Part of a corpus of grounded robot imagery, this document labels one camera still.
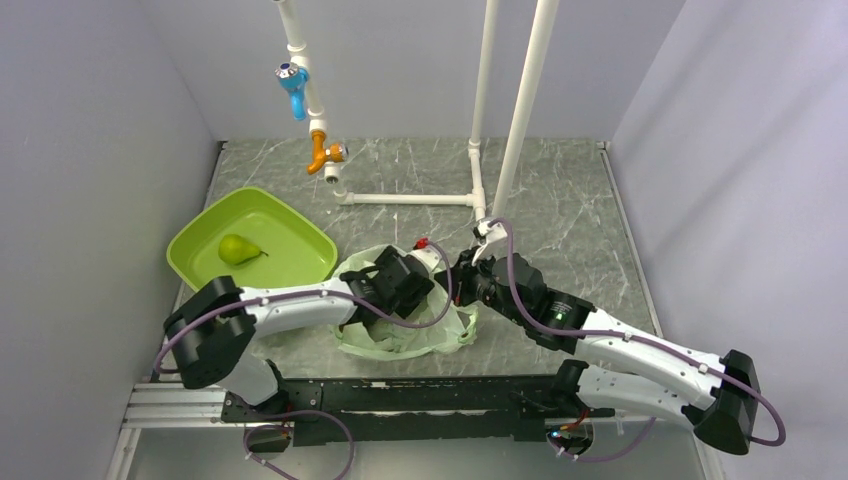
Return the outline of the green avocado print plastic bag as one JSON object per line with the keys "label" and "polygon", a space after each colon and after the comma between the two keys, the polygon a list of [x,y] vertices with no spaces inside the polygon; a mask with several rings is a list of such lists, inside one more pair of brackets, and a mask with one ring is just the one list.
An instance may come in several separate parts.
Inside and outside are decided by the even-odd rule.
{"label": "green avocado print plastic bag", "polygon": [[[342,261],[332,278],[342,273],[374,266],[382,244],[353,253]],[[406,319],[396,314],[393,318],[408,323],[423,324],[435,319],[447,303],[447,293],[441,286],[434,286],[426,300]],[[362,323],[346,325],[344,328],[331,326],[335,344],[344,353],[375,361],[399,361],[425,356],[430,353],[452,354],[471,345],[477,338],[479,308],[474,305],[457,307],[452,305],[445,316],[435,325],[423,329],[405,328],[383,319],[370,326]]]}

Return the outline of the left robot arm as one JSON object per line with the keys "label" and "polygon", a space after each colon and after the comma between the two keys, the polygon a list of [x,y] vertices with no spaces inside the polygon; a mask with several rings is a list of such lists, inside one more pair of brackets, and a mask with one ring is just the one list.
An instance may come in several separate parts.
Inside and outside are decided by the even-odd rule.
{"label": "left robot arm", "polygon": [[409,316],[436,285],[434,270],[448,263],[435,244],[408,254],[388,246],[373,265],[316,284],[260,289],[220,276],[166,319],[166,342],[156,359],[173,356],[172,371],[184,388],[219,386],[261,419],[272,420],[289,411],[290,395],[274,362],[249,353],[254,340],[306,327],[371,326],[378,320],[411,328]]}

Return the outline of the green fake fruit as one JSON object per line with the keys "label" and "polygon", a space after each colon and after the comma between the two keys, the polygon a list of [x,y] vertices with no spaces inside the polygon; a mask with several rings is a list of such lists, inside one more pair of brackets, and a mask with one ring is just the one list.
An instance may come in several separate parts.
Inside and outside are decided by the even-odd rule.
{"label": "green fake fruit", "polygon": [[238,266],[258,257],[267,256],[267,253],[241,235],[226,234],[218,244],[217,255],[225,264]]}

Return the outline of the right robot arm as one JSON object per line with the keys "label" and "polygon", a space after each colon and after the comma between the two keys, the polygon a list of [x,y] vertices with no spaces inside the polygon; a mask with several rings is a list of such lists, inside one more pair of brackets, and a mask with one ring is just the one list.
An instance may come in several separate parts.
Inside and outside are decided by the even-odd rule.
{"label": "right robot arm", "polygon": [[464,255],[436,280],[457,305],[480,302],[537,345],[570,354],[550,391],[560,413],[640,412],[688,425],[703,443],[733,455],[755,443],[761,389],[749,355],[691,350],[642,332],[549,287],[518,254],[478,263]]}

